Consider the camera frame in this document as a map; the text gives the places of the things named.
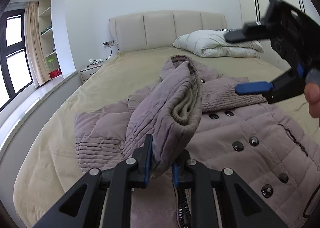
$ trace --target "red box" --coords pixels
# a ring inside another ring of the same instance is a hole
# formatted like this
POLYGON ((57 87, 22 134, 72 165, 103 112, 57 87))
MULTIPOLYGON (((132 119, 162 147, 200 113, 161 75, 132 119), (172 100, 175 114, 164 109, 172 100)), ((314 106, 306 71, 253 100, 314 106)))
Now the red box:
POLYGON ((54 71, 52 71, 52 72, 49 73, 50 78, 54 78, 54 77, 56 77, 56 76, 58 76, 58 75, 61 75, 61 74, 62 74, 62 72, 61 72, 61 69, 60 69, 60 68, 58 68, 58 69, 56 69, 56 70, 54 70, 54 71))

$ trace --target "window pane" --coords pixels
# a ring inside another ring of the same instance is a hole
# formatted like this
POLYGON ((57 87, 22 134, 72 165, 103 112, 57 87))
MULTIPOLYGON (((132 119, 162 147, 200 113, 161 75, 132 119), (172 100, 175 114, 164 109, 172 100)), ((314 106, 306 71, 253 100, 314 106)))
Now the window pane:
POLYGON ((7 47, 21 42, 21 15, 8 18, 7 20, 7 47))
POLYGON ((0 107, 3 106, 8 100, 9 100, 9 95, 7 92, 7 88, 5 88, 4 80, 3 80, 3 76, 0 68, 0 107))
POLYGON ((31 82, 24 50, 7 58, 9 74, 15 92, 31 82))

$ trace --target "nightstand drawer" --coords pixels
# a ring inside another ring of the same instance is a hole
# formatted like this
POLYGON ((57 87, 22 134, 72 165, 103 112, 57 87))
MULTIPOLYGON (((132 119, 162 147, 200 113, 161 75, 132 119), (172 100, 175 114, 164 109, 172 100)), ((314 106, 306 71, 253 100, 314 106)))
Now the nightstand drawer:
POLYGON ((101 68, 101 66, 95 67, 95 68, 91 68, 91 69, 88 69, 88 70, 81 71, 81 75, 82 75, 83 81, 88 80, 88 79, 89 79, 94 73, 96 73, 100 68, 101 68))

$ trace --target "white marble windowsill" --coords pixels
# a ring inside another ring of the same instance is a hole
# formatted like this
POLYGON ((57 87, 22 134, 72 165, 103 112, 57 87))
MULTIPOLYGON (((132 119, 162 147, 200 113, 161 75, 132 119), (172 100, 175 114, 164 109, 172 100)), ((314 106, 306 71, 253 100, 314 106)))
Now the white marble windowsill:
POLYGON ((36 89, 27 99, 25 99, 7 118, 0 127, 0 160, 8 147, 13 136, 17 133, 21 125, 29 115, 58 87, 65 83, 78 71, 58 76, 51 79, 48 83, 36 89))

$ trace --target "nightstand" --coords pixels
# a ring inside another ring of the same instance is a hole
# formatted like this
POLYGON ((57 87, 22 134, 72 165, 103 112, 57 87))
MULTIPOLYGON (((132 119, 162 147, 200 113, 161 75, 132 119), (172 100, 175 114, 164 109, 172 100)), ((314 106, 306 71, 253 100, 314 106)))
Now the nightstand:
POLYGON ((85 67, 84 69, 80 70, 81 78, 83 82, 86 82, 94 73, 96 73, 102 66, 104 62, 91 65, 89 67, 85 67))

